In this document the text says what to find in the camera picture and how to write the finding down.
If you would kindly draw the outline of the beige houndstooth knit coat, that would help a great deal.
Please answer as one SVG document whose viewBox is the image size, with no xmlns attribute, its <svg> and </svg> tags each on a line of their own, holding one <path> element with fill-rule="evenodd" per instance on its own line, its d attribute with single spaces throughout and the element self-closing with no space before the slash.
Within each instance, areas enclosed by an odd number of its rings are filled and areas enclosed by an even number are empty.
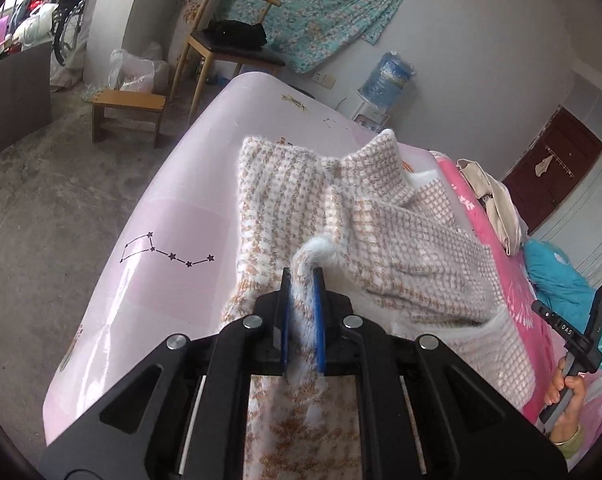
<svg viewBox="0 0 602 480">
<path fill-rule="evenodd" d="M 355 385 L 316 364 L 312 273 L 387 333 L 440 337 L 507 401 L 536 388 L 489 247 L 463 230 L 433 171 L 410 174 L 391 131 L 341 158 L 250 136 L 238 156 L 237 285 L 222 322 L 291 274 L 290 365 L 251 382 L 248 479 L 356 479 Z"/>
</svg>

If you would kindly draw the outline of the black clothing on chair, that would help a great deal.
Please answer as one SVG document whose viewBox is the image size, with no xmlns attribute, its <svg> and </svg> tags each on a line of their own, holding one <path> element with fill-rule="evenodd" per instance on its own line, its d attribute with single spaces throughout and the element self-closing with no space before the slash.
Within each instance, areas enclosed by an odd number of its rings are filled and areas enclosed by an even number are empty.
<svg viewBox="0 0 602 480">
<path fill-rule="evenodd" d="M 211 21 L 203 33 L 217 47 L 256 51 L 267 45 L 266 32 L 260 23 Z"/>
</svg>

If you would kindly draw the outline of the pink fleece floral blanket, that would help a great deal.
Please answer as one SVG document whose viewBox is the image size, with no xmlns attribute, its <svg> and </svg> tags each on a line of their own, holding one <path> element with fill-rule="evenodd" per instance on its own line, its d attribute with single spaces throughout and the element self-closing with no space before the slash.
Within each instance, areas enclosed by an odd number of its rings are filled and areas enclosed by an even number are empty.
<svg viewBox="0 0 602 480">
<path fill-rule="evenodd" d="M 563 339 L 531 310 L 536 294 L 528 281 L 522 255 L 514 257 L 506 255 L 484 208 L 458 171 L 455 162 L 438 152 L 435 152 L 433 157 L 454 191 L 453 204 L 462 208 L 479 242 L 488 246 L 492 252 L 510 317 L 522 337 L 536 376 L 533 396 L 522 409 L 522 414 L 530 422 L 535 422 L 544 406 L 543 396 L 551 381 L 553 370 L 559 358 L 565 353 Z M 579 452 L 574 456 L 575 460 L 580 460 L 602 434 L 602 372 L 586 375 L 586 391 L 588 395 L 580 416 L 584 441 Z"/>
</svg>

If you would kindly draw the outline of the teal garment on bed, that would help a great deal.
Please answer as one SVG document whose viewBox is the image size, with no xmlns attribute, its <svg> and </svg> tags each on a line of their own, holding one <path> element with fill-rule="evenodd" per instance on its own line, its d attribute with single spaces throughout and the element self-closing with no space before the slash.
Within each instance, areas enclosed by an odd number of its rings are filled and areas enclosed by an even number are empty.
<svg viewBox="0 0 602 480">
<path fill-rule="evenodd" d="M 522 252 L 536 298 L 584 334 L 595 289 L 557 246 L 529 238 Z M 598 348 L 602 352 L 602 336 Z"/>
</svg>

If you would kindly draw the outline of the pale pink printed bedsheet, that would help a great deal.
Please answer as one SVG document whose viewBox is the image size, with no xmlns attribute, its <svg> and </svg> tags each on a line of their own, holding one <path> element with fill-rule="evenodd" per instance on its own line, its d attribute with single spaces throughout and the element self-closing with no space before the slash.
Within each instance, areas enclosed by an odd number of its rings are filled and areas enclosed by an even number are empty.
<svg viewBox="0 0 602 480">
<path fill-rule="evenodd" d="M 47 441 L 167 336 L 216 330 L 236 284 L 237 159 L 248 136 L 341 157 L 371 131 L 272 76 L 233 79 L 171 151 L 116 241 L 46 393 Z"/>
</svg>

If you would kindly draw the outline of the beige jacket on bed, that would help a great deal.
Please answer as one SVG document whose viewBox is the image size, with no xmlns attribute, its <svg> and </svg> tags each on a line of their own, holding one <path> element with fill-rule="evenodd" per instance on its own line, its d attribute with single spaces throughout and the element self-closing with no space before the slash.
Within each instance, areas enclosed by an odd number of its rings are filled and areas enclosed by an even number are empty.
<svg viewBox="0 0 602 480">
<path fill-rule="evenodd" d="M 484 205 L 489 222 L 508 257 L 514 257 L 522 247 L 524 232 L 518 210 L 510 197 L 510 191 L 501 182 L 488 174 L 478 162 L 458 159 L 458 170 Z"/>
</svg>

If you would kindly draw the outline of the white water dispenser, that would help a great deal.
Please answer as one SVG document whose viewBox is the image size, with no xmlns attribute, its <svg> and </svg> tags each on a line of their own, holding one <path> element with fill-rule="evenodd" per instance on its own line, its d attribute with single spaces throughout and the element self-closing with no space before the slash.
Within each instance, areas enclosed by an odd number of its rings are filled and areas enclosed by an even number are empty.
<svg viewBox="0 0 602 480">
<path fill-rule="evenodd" d="M 383 108 L 367 101 L 359 92 L 354 91 L 337 106 L 339 112 L 358 125 L 374 133 L 386 128 L 390 115 Z"/>
</svg>

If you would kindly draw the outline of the dark red wooden door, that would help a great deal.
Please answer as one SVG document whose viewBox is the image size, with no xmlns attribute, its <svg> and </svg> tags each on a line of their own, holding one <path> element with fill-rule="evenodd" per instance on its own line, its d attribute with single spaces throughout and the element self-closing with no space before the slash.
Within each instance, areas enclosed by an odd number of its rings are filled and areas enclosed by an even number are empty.
<svg viewBox="0 0 602 480">
<path fill-rule="evenodd" d="M 566 200 L 601 152 L 602 141 L 571 112 L 559 107 L 503 180 L 530 232 Z"/>
</svg>

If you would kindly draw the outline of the blue water dispenser bottle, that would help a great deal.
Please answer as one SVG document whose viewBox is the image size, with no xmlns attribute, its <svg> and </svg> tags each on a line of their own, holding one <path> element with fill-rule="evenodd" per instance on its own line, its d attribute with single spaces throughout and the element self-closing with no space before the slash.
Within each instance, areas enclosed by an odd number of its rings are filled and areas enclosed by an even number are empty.
<svg viewBox="0 0 602 480">
<path fill-rule="evenodd" d="M 359 88 L 359 95 L 382 110 L 390 110 L 415 74 L 413 65 L 397 52 L 386 52 Z"/>
</svg>

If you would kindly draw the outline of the small wooden stool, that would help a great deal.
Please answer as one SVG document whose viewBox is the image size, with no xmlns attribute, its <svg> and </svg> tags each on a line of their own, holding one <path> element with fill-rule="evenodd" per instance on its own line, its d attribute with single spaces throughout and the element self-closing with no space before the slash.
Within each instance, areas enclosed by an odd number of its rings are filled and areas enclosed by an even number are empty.
<svg viewBox="0 0 602 480">
<path fill-rule="evenodd" d="M 142 93 L 123 90 L 104 89 L 90 100 L 92 103 L 92 143 L 98 143 L 106 137 L 102 128 L 106 120 L 106 110 L 123 110 L 123 112 L 150 114 L 148 119 L 153 125 L 153 147 L 160 145 L 160 128 L 167 98 L 161 94 Z"/>
</svg>

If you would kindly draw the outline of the wooden chair with dark seat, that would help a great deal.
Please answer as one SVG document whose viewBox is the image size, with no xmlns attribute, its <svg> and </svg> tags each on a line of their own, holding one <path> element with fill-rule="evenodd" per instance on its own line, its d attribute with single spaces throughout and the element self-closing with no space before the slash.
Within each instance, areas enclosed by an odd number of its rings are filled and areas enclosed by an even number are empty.
<svg viewBox="0 0 602 480">
<path fill-rule="evenodd" d="M 258 67 L 277 76 L 278 72 L 286 66 L 286 62 L 267 46 L 266 32 L 263 27 L 266 15 L 272 6 L 281 6 L 280 0 L 260 0 L 265 3 L 258 21 L 248 24 L 238 21 L 215 21 L 211 18 L 210 23 L 202 27 L 203 17 L 207 12 L 211 0 L 202 0 L 199 4 L 193 27 L 188 32 L 182 54 L 176 66 L 169 100 L 174 99 L 177 86 L 181 80 L 182 73 L 190 51 L 200 56 L 200 70 L 196 78 L 196 88 L 191 100 L 188 124 L 191 125 L 198 116 L 200 101 L 208 78 L 209 70 L 214 61 L 235 64 L 236 77 L 243 66 Z"/>
</svg>

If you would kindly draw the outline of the white plastic bag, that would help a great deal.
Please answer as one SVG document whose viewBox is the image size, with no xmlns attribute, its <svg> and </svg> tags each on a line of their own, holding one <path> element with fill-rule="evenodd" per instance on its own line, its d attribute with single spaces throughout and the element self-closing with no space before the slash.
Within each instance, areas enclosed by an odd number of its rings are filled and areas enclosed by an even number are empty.
<svg viewBox="0 0 602 480">
<path fill-rule="evenodd" d="M 110 55 L 110 90 L 162 93 L 167 90 L 169 78 L 170 65 L 164 61 L 156 41 L 151 41 L 141 56 L 125 49 L 116 49 Z"/>
</svg>

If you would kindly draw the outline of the teal floral hanging cloth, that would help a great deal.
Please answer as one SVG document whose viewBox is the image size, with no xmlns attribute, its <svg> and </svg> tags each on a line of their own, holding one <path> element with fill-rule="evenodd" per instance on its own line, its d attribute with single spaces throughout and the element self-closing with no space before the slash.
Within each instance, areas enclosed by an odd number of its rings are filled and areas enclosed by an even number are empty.
<svg viewBox="0 0 602 480">
<path fill-rule="evenodd" d="M 306 74 L 352 42 L 376 44 L 404 0 L 280 0 L 264 20 L 267 46 Z"/>
</svg>

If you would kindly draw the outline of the dark grey cabinet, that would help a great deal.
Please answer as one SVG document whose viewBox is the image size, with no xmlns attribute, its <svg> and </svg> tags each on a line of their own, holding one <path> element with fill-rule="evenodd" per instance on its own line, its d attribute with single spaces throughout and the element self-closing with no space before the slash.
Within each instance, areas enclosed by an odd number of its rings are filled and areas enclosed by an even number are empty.
<svg viewBox="0 0 602 480">
<path fill-rule="evenodd" d="M 0 152 L 51 122 L 51 43 L 0 61 Z"/>
</svg>

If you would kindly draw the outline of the bicycle with blue bag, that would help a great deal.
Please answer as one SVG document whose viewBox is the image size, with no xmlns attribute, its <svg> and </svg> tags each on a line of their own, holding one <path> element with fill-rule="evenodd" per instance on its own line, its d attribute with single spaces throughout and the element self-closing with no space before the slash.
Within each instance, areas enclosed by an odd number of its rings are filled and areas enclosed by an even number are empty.
<svg viewBox="0 0 602 480">
<path fill-rule="evenodd" d="M 59 65 L 77 50 L 87 0 L 23 0 L 10 15 L 7 32 L 23 47 L 51 41 Z"/>
</svg>

